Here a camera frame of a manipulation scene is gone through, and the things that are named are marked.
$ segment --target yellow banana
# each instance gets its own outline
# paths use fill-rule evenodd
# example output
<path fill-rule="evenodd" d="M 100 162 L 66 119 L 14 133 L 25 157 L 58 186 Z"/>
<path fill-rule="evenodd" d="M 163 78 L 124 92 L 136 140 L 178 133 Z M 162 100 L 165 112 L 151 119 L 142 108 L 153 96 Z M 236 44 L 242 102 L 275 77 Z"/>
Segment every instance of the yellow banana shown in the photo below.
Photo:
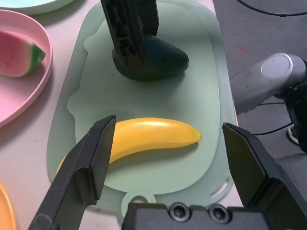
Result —
<path fill-rule="evenodd" d="M 181 121 L 154 117 L 120 121 L 115 126 L 110 163 L 136 152 L 179 148 L 200 140 L 200 131 Z"/>

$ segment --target black cable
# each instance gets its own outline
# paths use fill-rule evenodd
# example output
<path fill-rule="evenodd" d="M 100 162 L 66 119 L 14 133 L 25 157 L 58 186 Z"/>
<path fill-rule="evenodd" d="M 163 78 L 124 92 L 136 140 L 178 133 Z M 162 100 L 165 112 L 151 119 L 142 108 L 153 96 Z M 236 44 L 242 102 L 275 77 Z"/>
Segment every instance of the black cable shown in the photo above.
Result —
<path fill-rule="evenodd" d="M 284 104 L 284 103 L 283 103 L 283 102 L 261 103 L 261 104 L 259 104 L 258 106 L 261 106 L 261 105 L 268 105 L 268 104 Z M 252 134 L 255 135 L 255 136 L 267 135 L 267 134 L 270 134 L 270 133 L 277 132 L 277 131 L 279 131 L 279 130 L 281 130 L 281 129 L 283 129 L 283 128 L 286 128 L 286 127 L 288 127 L 288 126 L 290 126 L 290 125 L 292 125 L 292 124 L 293 124 L 293 123 L 291 122 L 291 123 L 289 123 L 289 124 L 287 124 L 287 125 L 285 125 L 285 126 L 283 126 L 283 127 L 280 127 L 280 128 L 278 128 L 278 129 L 272 130 L 272 131 L 270 131 L 270 132 L 265 132 L 265 133 L 252 133 Z"/>
<path fill-rule="evenodd" d="M 273 103 L 261 103 L 257 106 L 261 106 L 261 105 L 267 105 L 267 104 L 284 104 L 284 102 L 273 102 Z"/>
<path fill-rule="evenodd" d="M 283 129 L 283 128 L 286 128 L 286 127 L 288 127 L 288 126 L 290 126 L 290 125 L 292 125 L 292 124 L 293 124 L 293 123 L 291 122 L 291 123 L 289 123 L 289 124 L 287 124 L 287 125 L 285 125 L 285 126 L 283 126 L 283 127 L 280 127 L 280 128 L 278 128 L 278 129 L 272 130 L 272 131 L 270 131 L 270 132 L 266 132 L 266 133 L 252 133 L 252 135 L 255 135 L 255 136 L 267 135 L 267 134 L 270 134 L 270 133 L 277 132 L 277 131 L 279 131 L 279 130 L 281 130 L 281 129 Z"/>
<path fill-rule="evenodd" d="M 307 14 L 307 11 L 306 12 L 301 12 L 301 13 L 290 13 L 290 14 L 289 13 L 271 13 L 271 12 L 263 11 L 263 10 L 255 8 L 253 6 L 250 6 L 247 3 L 243 2 L 242 0 L 237 0 L 237 1 L 240 2 L 242 5 L 250 8 L 253 11 L 257 11 L 259 13 L 264 13 L 264 14 L 273 15 L 273 16 L 279 16 L 279 17 L 282 17 L 282 18 L 291 17 L 291 16 L 300 16 L 300 15 Z"/>

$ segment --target green plate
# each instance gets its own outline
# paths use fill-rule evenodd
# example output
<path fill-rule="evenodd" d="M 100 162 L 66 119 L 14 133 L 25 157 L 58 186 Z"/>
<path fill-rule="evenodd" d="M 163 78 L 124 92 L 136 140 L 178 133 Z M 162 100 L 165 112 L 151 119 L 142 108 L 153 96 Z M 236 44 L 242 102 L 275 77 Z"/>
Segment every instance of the green plate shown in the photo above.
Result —
<path fill-rule="evenodd" d="M 0 9 L 24 14 L 46 13 L 61 8 L 73 0 L 0 0 Z"/>

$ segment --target gray robot arm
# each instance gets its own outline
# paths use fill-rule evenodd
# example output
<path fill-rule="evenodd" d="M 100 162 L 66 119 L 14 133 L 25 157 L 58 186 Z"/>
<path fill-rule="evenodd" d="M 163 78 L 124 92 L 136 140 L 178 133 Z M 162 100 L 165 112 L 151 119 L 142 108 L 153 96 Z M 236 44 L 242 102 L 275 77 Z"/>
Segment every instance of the gray robot arm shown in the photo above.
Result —
<path fill-rule="evenodd" d="M 273 95 L 283 94 L 301 83 L 306 62 L 294 55 L 277 53 L 230 79 L 236 112 L 246 113 Z"/>

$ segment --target watermelon slice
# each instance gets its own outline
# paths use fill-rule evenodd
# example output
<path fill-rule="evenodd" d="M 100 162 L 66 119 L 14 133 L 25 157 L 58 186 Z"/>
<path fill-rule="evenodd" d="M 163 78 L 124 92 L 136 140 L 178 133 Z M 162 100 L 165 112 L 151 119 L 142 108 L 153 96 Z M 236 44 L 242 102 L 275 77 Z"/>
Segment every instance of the watermelon slice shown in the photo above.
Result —
<path fill-rule="evenodd" d="M 45 52 L 34 42 L 0 31 L 0 74 L 21 77 L 43 61 Z"/>

